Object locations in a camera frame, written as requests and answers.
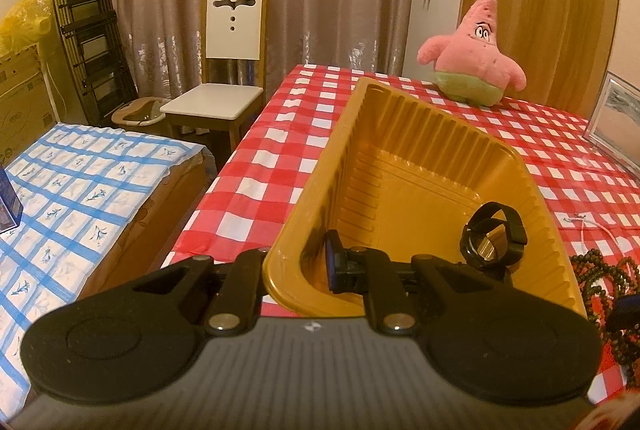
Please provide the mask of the black watch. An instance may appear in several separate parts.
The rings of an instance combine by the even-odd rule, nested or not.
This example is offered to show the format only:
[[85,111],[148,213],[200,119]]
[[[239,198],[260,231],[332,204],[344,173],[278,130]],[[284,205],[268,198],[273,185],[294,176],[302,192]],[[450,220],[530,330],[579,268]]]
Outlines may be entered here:
[[511,267],[521,261],[527,235],[521,216],[499,202],[486,202],[462,229],[460,252],[478,272],[511,285]]

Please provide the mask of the golden plastic tray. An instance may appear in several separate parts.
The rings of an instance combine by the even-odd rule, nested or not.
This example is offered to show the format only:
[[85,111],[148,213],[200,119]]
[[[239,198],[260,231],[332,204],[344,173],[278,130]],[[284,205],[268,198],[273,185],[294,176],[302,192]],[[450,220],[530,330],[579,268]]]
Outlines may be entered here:
[[265,258],[266,290],[300,315],[359,316],[358,295],[329,289],[328,231],[396,262],[431,254],[458,263],[464,225],[490,201],[514,208],[526,231],[514,286],[584,312],[554,218],[520,155],[445,110],[360,78]]

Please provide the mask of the blue white checkered mat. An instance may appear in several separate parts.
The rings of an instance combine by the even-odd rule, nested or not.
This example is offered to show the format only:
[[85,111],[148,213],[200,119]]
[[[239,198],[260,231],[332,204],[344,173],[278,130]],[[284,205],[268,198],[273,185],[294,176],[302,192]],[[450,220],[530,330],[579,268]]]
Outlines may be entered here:
[[1,417],[25,404],[28,327],[155,271],[216,175],[200,145],[56,124],[4,168],[23,206],[1,235]]

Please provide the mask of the red white checkered tablecloth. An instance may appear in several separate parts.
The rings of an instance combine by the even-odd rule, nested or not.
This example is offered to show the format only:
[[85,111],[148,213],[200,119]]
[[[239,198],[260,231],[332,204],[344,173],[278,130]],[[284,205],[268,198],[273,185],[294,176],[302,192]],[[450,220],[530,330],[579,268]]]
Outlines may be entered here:
[[[171,259],[231,262],[248,249],[270,251],[360,78],[445,110],[520,155],[570,259],[585,306],[578,314],[599,312],[613,283],[638,279],[639,185],[585,141],[584,119],[509,98],[474,108],[410,78],[316,66],[286,77],[186,223]],[[609,283],[588,271],[588,251],[605,263]]]

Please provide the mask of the blue small box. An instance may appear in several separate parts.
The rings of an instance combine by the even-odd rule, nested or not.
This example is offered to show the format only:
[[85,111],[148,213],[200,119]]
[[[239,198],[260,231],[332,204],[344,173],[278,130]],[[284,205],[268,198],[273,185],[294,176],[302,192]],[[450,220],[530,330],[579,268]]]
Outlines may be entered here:
[[19,227],[22,220],[23,205],[10,182],[6,170],[0,168],[0,233]]

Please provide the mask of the beige foot bath basin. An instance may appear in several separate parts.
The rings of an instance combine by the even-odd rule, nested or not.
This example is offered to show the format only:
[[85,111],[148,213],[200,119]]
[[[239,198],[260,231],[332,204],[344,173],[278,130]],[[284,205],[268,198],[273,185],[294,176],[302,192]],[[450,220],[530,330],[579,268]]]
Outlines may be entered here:
[[111,114],[116,127],[135,132],[161,132],[166,116],[160,111],[168,99],[159,97],[137,98],[123,104]]

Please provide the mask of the silver framed sand picture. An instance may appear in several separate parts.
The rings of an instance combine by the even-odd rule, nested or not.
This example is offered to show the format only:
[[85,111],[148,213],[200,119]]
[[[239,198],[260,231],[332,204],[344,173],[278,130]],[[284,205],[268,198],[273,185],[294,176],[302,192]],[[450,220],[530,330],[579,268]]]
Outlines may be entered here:
[[606,72],[585,138],[639,174],[639,87]]

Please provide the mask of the cardboard box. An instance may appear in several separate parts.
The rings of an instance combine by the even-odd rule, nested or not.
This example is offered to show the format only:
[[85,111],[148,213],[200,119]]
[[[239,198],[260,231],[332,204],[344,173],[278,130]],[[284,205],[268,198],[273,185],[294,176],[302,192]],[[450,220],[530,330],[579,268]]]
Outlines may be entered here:
[[1,57],[0,159],[2,167],[56,123],[37,46]]

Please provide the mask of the pink starfish plush toy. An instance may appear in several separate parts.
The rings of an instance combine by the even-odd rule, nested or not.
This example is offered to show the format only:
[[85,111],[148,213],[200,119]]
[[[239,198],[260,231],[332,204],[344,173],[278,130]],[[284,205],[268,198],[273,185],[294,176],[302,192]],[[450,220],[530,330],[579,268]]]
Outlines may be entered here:
[[476,0],[449,35],[434,35],[419,48],[416,61],[431,64],[435,84],[448,98],[492,107],[513,87],[526,89],[523,68],[500,52],[498,0]]

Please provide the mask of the yellow plastic bag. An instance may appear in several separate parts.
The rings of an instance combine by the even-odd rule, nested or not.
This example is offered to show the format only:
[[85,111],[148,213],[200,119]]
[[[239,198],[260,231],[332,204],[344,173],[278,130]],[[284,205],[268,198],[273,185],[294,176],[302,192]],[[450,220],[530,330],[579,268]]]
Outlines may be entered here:
[[40,42],[52,29],[52,14],[52,0],[19,0],[1,20],[1,55]]

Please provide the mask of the white wooden chair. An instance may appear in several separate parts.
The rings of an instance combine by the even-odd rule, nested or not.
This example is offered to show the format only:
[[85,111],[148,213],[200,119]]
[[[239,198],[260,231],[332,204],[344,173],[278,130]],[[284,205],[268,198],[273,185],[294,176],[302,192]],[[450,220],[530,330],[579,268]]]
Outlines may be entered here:
[[[267,7],[268,0],[202,0],[201,83],[160,108],[170,125],[224,132],[238,147],[242,126],[266,102]],[[246,64],[252,82],[215,78],[215,61]]]

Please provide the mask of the black folding ladder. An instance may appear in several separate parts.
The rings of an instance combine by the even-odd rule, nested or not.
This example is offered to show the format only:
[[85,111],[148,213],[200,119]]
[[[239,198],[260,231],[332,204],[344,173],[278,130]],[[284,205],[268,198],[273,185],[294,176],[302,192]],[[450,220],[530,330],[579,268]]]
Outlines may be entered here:
[[115,111],[138,97],[112,0],[53,0],[58,34],[82,111],[110,127]]

